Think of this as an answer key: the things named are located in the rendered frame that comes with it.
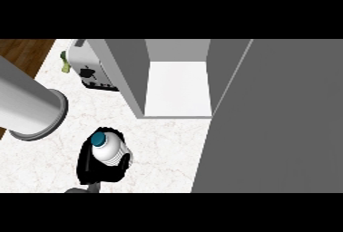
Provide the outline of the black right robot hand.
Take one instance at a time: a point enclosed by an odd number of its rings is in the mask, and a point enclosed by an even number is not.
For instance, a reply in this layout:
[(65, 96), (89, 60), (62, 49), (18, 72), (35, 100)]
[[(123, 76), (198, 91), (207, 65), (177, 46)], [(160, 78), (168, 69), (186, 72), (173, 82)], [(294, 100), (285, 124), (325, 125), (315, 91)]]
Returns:
[[(124, 143), (123, 133), (118, 130), (109, 127), (99, 127), (93, 133), (96, 133), (97, 131), (115, 133)], [(133, 152), (129, 150), (129, 152), (121, 157), (121, 162), (118, 166), (109, 167), (108, 165), (105, 165), (93, 156), (92, 136), (93, 134), (83, 142), (78, 153), (77, 175), (81, 185), (93, 184), (100, 181), (118, 182), (123, 179), (126, 170), (130, 168), (133, 163)]]

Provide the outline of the white bottle with teal cap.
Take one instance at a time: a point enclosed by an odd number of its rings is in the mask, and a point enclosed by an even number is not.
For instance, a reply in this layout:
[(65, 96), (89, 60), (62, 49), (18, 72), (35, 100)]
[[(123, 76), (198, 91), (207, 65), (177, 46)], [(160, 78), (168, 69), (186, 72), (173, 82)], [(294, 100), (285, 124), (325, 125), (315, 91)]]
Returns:
[(97, 131), (92, 136), (92, 152), (95, 158), (112, 167), (120, 165), (129, 149), (115, 133)]

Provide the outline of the grey open cabinet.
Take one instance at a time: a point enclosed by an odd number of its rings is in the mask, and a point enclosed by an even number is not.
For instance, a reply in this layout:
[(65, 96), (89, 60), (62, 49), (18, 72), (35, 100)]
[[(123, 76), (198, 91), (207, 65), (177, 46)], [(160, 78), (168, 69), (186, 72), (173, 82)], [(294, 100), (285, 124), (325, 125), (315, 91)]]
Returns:
[(210, 119), (251, 43), (251, 39), (89, 41), (139, 119)]

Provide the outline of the dark grey cabinet door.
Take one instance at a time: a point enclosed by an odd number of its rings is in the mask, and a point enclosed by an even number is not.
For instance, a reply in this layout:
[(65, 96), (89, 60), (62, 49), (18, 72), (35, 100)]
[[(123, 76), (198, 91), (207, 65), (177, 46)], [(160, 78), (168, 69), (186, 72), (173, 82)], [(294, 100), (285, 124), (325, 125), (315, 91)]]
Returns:
[(343, 40), (253, 42), (192, 191), (343, 192)]

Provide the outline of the white appliance with black base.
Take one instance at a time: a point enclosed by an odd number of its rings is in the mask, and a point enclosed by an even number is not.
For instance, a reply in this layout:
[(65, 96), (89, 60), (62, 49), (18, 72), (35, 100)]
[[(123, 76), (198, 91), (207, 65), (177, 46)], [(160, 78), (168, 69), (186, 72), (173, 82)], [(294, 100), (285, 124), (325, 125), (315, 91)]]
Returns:
[(65, 52), (65, 59), (74, 69), (86, 88), (118, 91), (108, 79), (100, 60), (86, 39), (75, 39)]

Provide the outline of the green vegetable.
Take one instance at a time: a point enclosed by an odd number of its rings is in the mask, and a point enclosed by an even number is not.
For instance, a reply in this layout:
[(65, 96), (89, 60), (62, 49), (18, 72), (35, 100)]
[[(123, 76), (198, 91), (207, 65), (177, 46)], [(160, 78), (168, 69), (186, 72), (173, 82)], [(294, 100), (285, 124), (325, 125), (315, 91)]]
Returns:
[(62, 72), (69, 73), (71, 65), (69, 65), (66, 57), (65, 57), (65, 51), (61, 52), (61, 58), (62, 58), (62, 61), (63, 61)]

